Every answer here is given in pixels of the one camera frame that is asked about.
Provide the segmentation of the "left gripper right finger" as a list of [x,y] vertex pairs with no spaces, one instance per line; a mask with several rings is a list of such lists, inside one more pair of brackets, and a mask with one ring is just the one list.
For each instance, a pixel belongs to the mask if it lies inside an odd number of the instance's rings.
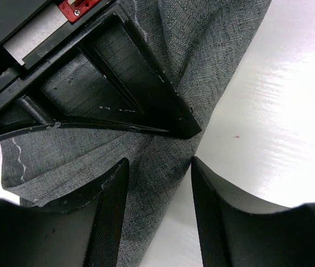
[[191,184],[204,266],[315,266],[315,203],[265,201],[198,157]]

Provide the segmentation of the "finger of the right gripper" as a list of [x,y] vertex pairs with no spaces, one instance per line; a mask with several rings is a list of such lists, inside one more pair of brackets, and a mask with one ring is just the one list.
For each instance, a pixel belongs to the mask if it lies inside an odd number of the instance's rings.
[[64,128],[189,139],[191,109],[124,12],[105,12],[36,68],[0,77],[0,141]]

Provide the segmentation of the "grey cloth napkin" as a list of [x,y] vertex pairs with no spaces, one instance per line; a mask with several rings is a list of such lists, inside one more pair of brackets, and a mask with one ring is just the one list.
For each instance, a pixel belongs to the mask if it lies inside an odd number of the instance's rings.
[[[269,1],[121,4],[206,129]],[[127,158],[130,181],[117,265],[139,266],[201,138],[90,129],[34,132],[1,142],[1,184],[23,205],[42,206]]]

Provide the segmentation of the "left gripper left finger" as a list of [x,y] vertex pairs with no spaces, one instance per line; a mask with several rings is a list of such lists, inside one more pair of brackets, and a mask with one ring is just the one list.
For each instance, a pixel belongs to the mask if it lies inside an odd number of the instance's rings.
[[0,267],[115,266],[128,182],[129,161],[121,159],[42,207],[0,199]]

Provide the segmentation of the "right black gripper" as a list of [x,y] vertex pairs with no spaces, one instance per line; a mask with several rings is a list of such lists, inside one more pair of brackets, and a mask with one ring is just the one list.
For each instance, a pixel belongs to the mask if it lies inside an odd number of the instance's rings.
[[0,1],[0,110],[5,90],[73,39],[112,1]]

